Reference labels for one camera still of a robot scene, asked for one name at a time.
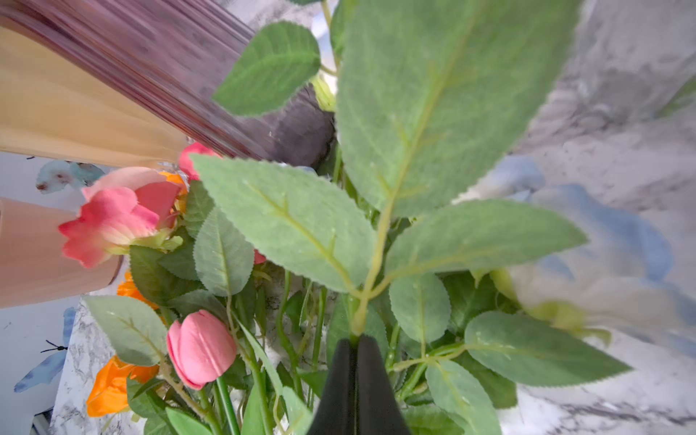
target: serrated leaf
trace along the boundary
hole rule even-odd
[[[186,317],[191,313],[199,310],[206,310],[213,314],[218,319],[227,323],[227,310],[223,304],[209,291],[204,289],[194,290],[179,296],[170,301],[172,307]]]
[[[176,435],[166,420],[159,416],[149,417],[143,428],[143,435]]]
[[[196,240],[189,235],[185,227],[179,227],[172,236],[181,237],[183,242],[174,251],[160,258],[159,265],[178,278],[198,280],[196,264],[193,262],[193,243]]]
[[[248,390],[253,385],[252,376],[246,373],[246,364],[242,358],[236,358],[222,377],[229,386],[237,390]]]
[[[475,184],[551,91],[579,4],[360,2],[345,36],[337,112],[358,192],[393,216],[417,216]]]
[[[290,319],[290,326],[295,334],[300,331],[300,314],[302,313],[303,302],[304,295],[302,292],[295,292],[285,304],[285,315]]]
[[[242,435],[265,435],[263,419],[266,404],[261,398],[261,385],[254,384],[244,410]]]
[[[254,247],[227,220],[213,209],[200,228],[193,247],[196,272],[205,288],[227,297],[244,289],[254,267]]]
[[[300,378],[305,381],[307,385],[312,388],[314,394],[316,394],[320,399],[324,394],[324,384],[326,384],[326,378],[329,376],[328,370],[318,370],[316,372],[299,372]]]
[[[201,288],[203,284],[171,274],[159,264],[164,256],[165,254],[157,249],[130,247],[130,267],[136,287],[148,301],[169,306],[171,299]]]
[[[272,262],[339,292],[365,279],[375,232],[328,180],[265,161],[192,159],[216,204]]]
[[[345,47],[344,35],[348,23],[353,20],[358,0],[341,0],[331,20],[331,46],[333,53],[340,58]]]
[[[288,434],[305,435],[312,425],[312,411],[300,400],[290,387],[283,387],[283,399],[287,406]]]
[[[402,409],[411,435],[464,435],[464,430],[437,406],[415,406]]]
[[[486,368],[468,353],[456,357],[455,363],[471,373],[491,398],[496,409],[508,409],[517,406],[517,385],[509,379]]]
[[[149,367],[167,355],[167,329],[146,303],[124,296],[85,296],[84,301],[124,363]]]
[[[130,409],[144,418],[164,415],[166,404],[154,390],[162,382],[164,381],[161,379],[151,379],[143,384],[135,379],[126,378],[126,391]]]
[[[198,236],[200,227],[203,226],[205,218],[215,207],[213,198],[210,198],[208,191],[205,190],[200,180],[192,180],[189,184],[189,194],[186,197],[186,213],[184,214],[184,225],[187,232],[192,237]]]
[[[322,64],[306,27],[276,22],[261,29],[213,94],[232,115],[258,116],[281,108]]]
[[[498,293],[490,277],[481,279],[478,286],[467,271],[449,274],[442,282],[450,295],[452,315],[448,329],[460,337],[464,336],[466,325],[479,314],[498,309],[509,304],[509,299]]]
[[[479,381],[452,361],[439,361],[425,370],[435,404],[466,421],[467,435],[500,435],[496,410]]]
[[[207,426],[183,411],[167,408],[167,417],[178,435],[212,435]]]
[[[350,309],[350,303],[348,295],[342,294],[333,307],[331,322],[326,332],[326,361],[328,364],[331,364],[331,361],[333,361],[333,353],[336,351],[338,342],[343,338],[350,337],[350,317],[353,313],[353,310]],[[379,318],[379,314],[374,311],[372,305],[367,306],[364,334],[377,340],[377,346],[379,346],[382,359],[384,359],[389,351],[389,341],[387,340],[384,323],[382,323],[382,319]]]
[[[427,344],[442,337],[450,318],[450,298],[434,274],[407,276],[389,287],[392,311],[410,338]]]
[[[467,201],[436,210],[407,228],[387,254],[386,277],[495,269],[586,241],[555,212],[509,200]]]
[[[543,322],[489,311],[466,327],[469,353],[504,377],[530,386],[568,386],[631,368]]]

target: white flower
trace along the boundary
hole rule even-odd
[[[666,238],[580,185],[543,185],[531,159],[506,157],[457,199],[524,200],[561,214],[587,235],[586,245],[509,268],[525,310],[556,326],[610,327],[696,357],[696,301],[664,281],[672,267]]]

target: flower stem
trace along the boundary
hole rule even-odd
[[[220,396],[220,401],[222,402],[223,409],[225,410],[225,417],[227,418],[227,423],[230,426],[230,433],[232,435],[239,435],[239,425],[237,424],[237,416],[235,416],[235,410],[232,408],[232,402],[230,401],[230,391],[227,387],[227,382],[222,377],[219,377],[215,381],[215,386],[217,387],[217,392]]]
[[[204,419],[208,423],[208,426],[210,426],[213,435],[223,435],[220,422],[215,417],[215,411],[213,411],[213,407],[210,405],[210,400],[208,399],[208,395],[205,394],[205,390],[198,391],[198,399],[200,399],[200,405],[205,411]]]
[[[322,346],[322,333],[324,331],[324,313],[326,312],[326,287],[322,286],[322,295],[319,297],[319,314],[317,315],[317,327],[314,332],[314,349],[312,350],[312,369],[319,365],[319,350]]]
[[[290,283],[292,280],[292,275],[290,271],[285,271],[285,289],[283,291],[283,299],[280,300],[280,308],[278,309],[278,315],[276,316],[276,332],[278,334],[278,339],[280,340],[280,345],[287,352],[288,358],[290,358],[290,376],[292,377],[292,385],[295,392],[304,401],[302,394],[302,384],[300,383],[300,377],[297,374],[297,366],[299,365],[299,358],[295,352],[295,348],[292,343],[287,338],[285,331],[283,330],[283,313],[285,312],[285,306],[287,305],[287,298],[290,295]]]
[[[171,366],[164,361],[160,362],[159,364],[159,376],[161,376],[162,379],[167,381],[167,383],[174,388],[174,391],[176,391],[179,397],[181,397],[184,402],[189,405],[189,408],[193,409],[193,411],[196,412],[201,419],[205,419],[205,411],[203,411],[201,407],[195,403],[193,399],[191,399],[191,396],[188,395],[182,384],[178,383],[174,380],[174,378],[172,378]]]
[[[404,400],[406,400],[406,398],[413,393],[413,389],[418,385],[418,381],[420,380],[421,376],[425,372],[426,368],[427,368],[427,364],[421,363],[416,368],[415,372],[413,372],[411,377],[409,377],[406,380],[404,387],[399,391],[398,400],[400,402],[403,402]]]

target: flower bouquet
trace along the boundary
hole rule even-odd
[[[130,258],[119,296],[86,297],[116,351],[89,413],[128,406],[149,435],[496,435],[518,383],[630,370],[581,340],[602,326],[693,352],[661,235],[503,159],[578,4],[323,1],[328,46],[264,27],[214,100],[258,116],[311,82],[338,141],[316,172],[194,144],[184,179],[124,168],[85,189],[65,254]]]

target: blue butterfly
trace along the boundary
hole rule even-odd
[[[46,340],[50,345],[56,346],[56,348],[44,350],[41,353],[52,350],[57,350],[58,353],[46,358],[41,362],[41,364],[31,369],[21,381],[17,382],[17,385],[15,385],[15,393],[23,393],[24,391],[27,391],[31,387],[37,386],[40,383],[49,385],[51,381],[53,381],[53,378],[56,377],[61,370],[63,370],[65,357],[68,356],[66,350],[68,350],[68,343],[70,342],[72,324],[74,321],[75,308],[69,307],[63,312],[63,346],[56,346],[50,341]]]
[[[89,163],[53,160],[39,170],[36,188],[43,194],[63,190],[68,184],[80,189],[91,186],[103,175],[104,171]]]

